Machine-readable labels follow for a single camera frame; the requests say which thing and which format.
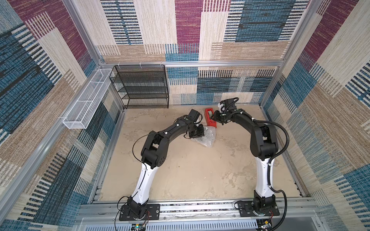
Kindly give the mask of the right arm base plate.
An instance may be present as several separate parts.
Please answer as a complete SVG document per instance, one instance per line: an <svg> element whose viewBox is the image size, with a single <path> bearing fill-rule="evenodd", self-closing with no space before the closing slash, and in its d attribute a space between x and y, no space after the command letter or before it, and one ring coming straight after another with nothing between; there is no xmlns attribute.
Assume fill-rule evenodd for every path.
<svg viewBox="0 0 370 231"><path fill-rule="evenodd" d="M241 217L271 217L279 216L280 211L275 202L255 202L253 200L238 200L234 208L239 211Z"/></svg>

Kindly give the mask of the red tape dispenser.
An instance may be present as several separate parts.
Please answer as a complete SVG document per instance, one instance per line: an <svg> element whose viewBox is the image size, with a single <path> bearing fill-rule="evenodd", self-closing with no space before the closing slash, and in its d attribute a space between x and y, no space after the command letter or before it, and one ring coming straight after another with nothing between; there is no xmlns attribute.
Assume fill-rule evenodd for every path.
<svg viewBox="0 0 370 231"><path fill-rule="evenodd" d="M206 108L205 109L205 116L206 116L207 126L217 128L216 121L214 121L212 119L213 114L214 114L214 110L212 108Z"/></svg>

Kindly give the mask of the clear bubble wrap sheet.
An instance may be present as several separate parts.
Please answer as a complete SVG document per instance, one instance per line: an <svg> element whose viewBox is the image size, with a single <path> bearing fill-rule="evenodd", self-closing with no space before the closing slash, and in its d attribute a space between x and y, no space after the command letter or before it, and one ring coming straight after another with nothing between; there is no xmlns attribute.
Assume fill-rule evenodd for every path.
<svg viewBox="0 0 370 231"><path fill-rule="evenodd" d="M212 148L216 139L216 127L206 126L204 127L204 136L194 138L193 141L207 147Z"/></svg>

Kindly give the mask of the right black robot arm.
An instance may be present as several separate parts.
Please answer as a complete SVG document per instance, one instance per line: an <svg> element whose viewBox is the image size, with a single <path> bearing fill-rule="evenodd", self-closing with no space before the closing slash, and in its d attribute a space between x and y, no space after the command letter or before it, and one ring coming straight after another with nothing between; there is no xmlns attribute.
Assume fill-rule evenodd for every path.
<svg viewBox="0 0 370 231"><path fill-rule="evenodd" d="M269 160L278 152L276 130L272 125L258 123L242 109L220 112L215 111L211 119L226 124L235 122L245 128L251 135L250 151L256 160L257 183L254 190L252 209L257 216L279 215L276 196L268 185L272 178Z"/></svg>

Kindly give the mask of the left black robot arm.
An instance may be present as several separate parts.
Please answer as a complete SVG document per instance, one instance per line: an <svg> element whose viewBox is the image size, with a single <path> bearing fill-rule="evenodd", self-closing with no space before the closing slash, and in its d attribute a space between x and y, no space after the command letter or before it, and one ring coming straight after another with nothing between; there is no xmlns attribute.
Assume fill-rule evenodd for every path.
<svg viewBox="0 0 370 231"><path fill-rule="evenodd" d="M149 192L154 177L167 158L170 143L180 135L187 139L204 136L201 124L203 116L192 109L189 114L177 118L172 125L161 131L151 131L141 151L141 173L136 188L128 197L127 206L134 218L143 218L147 214Z"/></svg>

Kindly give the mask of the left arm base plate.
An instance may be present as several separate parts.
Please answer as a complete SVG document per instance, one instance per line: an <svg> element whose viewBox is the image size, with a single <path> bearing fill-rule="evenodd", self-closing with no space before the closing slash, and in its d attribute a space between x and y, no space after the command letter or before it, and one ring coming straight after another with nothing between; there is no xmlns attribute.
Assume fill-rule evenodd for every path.
<svg viewBox="0 0 370 231"><path fill-rule="evenodd" d="M144 221L159 220L161 211L160 204L147 204L143 207L123 205L120 208L119 221Z"/></svg>

